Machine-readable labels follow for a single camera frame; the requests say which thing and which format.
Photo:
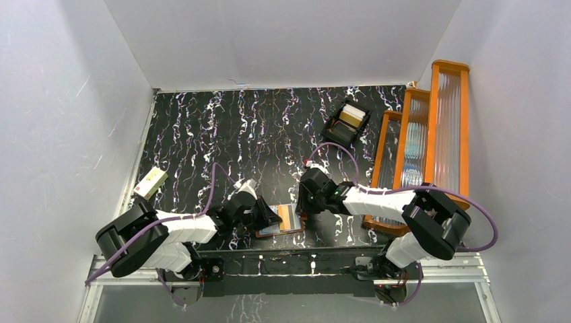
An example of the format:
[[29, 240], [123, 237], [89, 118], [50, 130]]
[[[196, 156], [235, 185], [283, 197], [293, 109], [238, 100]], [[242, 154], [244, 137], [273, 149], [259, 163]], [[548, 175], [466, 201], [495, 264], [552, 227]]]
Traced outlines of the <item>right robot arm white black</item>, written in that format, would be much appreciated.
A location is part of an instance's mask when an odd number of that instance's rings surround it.
[[452, 259], [471, 225], [470, 216], [431, 184], [399, 192], [373, 190], [353, 182], [336, 184], [318, 168], [307, 169], [300, 179], [298, 210], [377, 215], [404, 223], [409, 231], [390, 241], [378, 257], [380, 272], [389, 279], [428, 256]]

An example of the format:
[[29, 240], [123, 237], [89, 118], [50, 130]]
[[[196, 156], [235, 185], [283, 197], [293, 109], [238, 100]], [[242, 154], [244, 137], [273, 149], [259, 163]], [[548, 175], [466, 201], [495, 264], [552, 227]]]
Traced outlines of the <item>brown leather card holder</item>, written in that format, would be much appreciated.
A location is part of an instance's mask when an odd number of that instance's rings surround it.
[[256, 232], [257, 238], [300, 233], [305, 230], [306, 218], [296, 210], [296, 204], [270, 205], [269, 208], [281, 221]]

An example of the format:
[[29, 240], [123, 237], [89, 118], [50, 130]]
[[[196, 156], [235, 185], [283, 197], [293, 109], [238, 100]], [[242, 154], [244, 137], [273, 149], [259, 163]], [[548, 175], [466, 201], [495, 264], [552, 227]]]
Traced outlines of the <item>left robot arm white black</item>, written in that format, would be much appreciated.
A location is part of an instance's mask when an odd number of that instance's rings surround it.
[[139, 203], [104, 226], [96, 242], [116, 278], [145, 267], [193, 280], [201, 272], [201, 262], [189, 244], [206, 244], [239, 225], [259, 231], [281, 222], [263, 197], [243, 190], [202, 215], [168, 213]]

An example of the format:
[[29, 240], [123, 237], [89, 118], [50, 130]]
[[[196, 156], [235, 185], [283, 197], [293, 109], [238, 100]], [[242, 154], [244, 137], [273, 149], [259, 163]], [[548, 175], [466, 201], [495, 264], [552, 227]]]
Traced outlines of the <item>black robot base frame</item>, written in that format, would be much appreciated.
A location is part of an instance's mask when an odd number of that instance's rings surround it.
[[186, 274], [159, 271], [174, 287], [197, 287], [202, 297], [242, 294], [348, 294], [403, 301], [417, 281], [415, 264], [382, 264], [382, 246], [274, 250], [201, 250]]

